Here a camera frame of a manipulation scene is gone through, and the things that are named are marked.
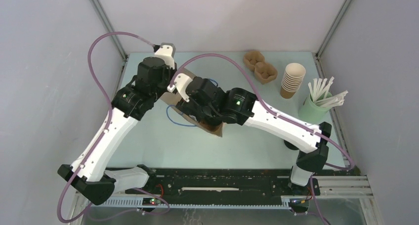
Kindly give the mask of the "blue checkered paper bag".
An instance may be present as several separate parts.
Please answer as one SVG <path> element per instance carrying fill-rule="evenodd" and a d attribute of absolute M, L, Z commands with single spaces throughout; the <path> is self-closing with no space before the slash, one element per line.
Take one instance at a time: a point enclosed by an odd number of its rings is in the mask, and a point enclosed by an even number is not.
<path fill-rule="evenodd" d="M 187 69 L 182 69 L 178 73 L 175 72 L 174 80 L 170 81 L 169 85 L 172 85 L 174 83 L 175 77 L 180 73 L 188 75 L 193 80 L 196 77 L 196 75 L 193 74 L 191 71 Z M 206 114 L 202 112 L 202 107 L 198 105 L 191 96 L 189 96 L 189 99 L 189 102 L 184 101 L 180 94 L 177 92 L 177 90 L 174 90 L 173 93 L 164 93 L 163 96 L 161 96 L 160 98 L 160 100 L 166 103 L 170 109 L 173 109 L 176 113 L 180 114 L 180 116 L 189 123 L 188 126 L 196 127 L 211 135 L 222 137 L 223 123 L 219 123 L 216 125 L 210 124 L 209 121 L 205 119 Z"/>

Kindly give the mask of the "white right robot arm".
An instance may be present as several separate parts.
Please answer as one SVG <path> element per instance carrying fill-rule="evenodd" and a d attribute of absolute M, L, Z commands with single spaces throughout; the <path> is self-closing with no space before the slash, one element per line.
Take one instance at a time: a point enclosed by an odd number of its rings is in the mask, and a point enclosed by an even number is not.
<path fill-rule="evenodd" d="M 179 74 L 174 79 L 174 87 L 182 98 L 177 104 L 178 109 L 199 123 L 254 127 L 283 139 L 287 146 L 299 150 L 287 181 L 291 193 L 301 194 L 312 174 L 323 169 L 329 151 L 323 137 L 330 136 L 329 123 L 309 125 L 265 104 L 247 90 L 233 88 L 223 91 L 209 79 L 201 77 Z"/>

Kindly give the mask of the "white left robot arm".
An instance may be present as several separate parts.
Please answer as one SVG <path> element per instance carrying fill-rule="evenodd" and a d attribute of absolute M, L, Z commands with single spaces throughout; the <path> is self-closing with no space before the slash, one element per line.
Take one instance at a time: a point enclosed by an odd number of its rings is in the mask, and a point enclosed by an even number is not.
<path fill-rule="evenodd" d="M 94 205 L 106 202 L 113 193 L 138 187 L 143 193 L 155 190 L 154 172 L 144 165 L 130 169 L 108 170 L 107 165 L 124 137 L 167 92 L 177 71 L 173 60 L 146 57 L 138 64 L 137 74 L 118 90 L 106 117 L 82 155 L 71 165 L 63 164 L 58 174 Z"/>

